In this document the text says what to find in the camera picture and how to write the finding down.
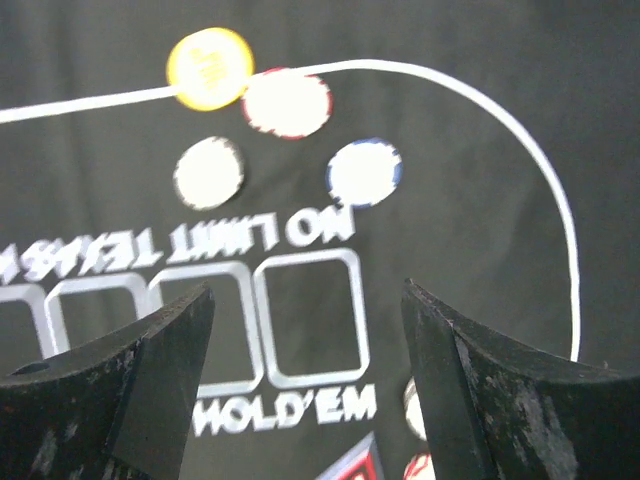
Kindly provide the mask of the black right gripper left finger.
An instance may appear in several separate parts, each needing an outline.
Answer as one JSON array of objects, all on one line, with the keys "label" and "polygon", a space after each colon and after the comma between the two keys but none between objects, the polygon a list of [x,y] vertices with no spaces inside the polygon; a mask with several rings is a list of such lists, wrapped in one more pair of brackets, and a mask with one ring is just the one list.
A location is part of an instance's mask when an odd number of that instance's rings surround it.
[{"label": "black right gripper left finger", "polygon": [[2,377],[2,478],[178,478],[213,319],[203,284]]}]

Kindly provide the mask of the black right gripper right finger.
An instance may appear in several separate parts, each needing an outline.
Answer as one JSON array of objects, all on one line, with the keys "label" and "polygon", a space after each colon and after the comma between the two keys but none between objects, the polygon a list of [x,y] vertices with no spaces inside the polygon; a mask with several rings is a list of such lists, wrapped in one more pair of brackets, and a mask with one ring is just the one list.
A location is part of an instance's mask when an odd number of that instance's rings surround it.
[{"label": "black right gripper right finger", "polygon": [[440,479],[635,479],[639,379],[470,320],[413,281],[404,331]]}]

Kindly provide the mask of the grey chip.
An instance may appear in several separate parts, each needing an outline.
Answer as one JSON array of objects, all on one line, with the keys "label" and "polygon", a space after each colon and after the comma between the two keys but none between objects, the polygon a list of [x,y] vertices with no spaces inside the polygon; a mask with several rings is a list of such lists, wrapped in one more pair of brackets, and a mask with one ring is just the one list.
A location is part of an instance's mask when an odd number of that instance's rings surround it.
[{"label": "grey chip", "polygon": [[420,400],[413,377],[408,381],[403,393],[405,419],[412,433],[422,441],[426,441],[426,433]]},{"label": "grey chip", "polygon": [[245,178],[239,148],[225,137],[205,138],[188,148],[173,173],[177,196],[194,210],[215,209],[236,195]]}]

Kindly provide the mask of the red chip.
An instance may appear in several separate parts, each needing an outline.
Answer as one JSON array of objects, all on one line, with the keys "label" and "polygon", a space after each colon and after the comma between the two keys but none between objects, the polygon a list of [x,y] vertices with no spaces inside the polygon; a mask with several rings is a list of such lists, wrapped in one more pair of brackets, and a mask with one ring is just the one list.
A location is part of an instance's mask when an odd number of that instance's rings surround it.
[{"label": "red chip", "polygon": [[416,454],[406,465],[404,480],[435,480],[435,471],[428,453]]},{"label": "red chip", "polygon": [[299,140],[326,124],[333,97],[320,77],[276,68],[251,78],[241,104],[248,124],[255,130]]}]

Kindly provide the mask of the red triangular dealer button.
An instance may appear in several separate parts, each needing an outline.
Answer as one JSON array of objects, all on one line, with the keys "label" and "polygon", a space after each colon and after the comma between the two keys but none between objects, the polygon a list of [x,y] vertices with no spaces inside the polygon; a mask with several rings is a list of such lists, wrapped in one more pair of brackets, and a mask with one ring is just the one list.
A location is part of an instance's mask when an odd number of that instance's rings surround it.
[{"label": "red triangular dealer button", "polygon": [[375,434],[368,433],[322,472],[317,480],[384,480]]}]

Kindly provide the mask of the blue chip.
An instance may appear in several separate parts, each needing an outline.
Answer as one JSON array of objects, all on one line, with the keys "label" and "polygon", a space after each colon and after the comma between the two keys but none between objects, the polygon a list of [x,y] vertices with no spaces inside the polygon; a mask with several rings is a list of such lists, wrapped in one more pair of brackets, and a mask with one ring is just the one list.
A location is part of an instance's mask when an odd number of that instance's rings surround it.
[{"label": "blue chip", "polygon": [[326,187],[342,206],[368,208],[389,197],[403,175],[397,148],[380,138],[353,141],[337,151],[326,169]]}]

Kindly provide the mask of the yellow big blind button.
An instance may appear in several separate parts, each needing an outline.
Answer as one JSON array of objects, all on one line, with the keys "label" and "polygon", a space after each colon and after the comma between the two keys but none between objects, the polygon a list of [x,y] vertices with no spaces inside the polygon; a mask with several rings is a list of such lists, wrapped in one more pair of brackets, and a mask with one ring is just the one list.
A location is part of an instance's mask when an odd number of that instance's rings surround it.
[{"label": "yellow big blind button", "polygon": [[221,27],[192,33],[171,50],[168,84],[196,111],[213,111],[239,99],[254,74],[253,52],[237,32]]}]

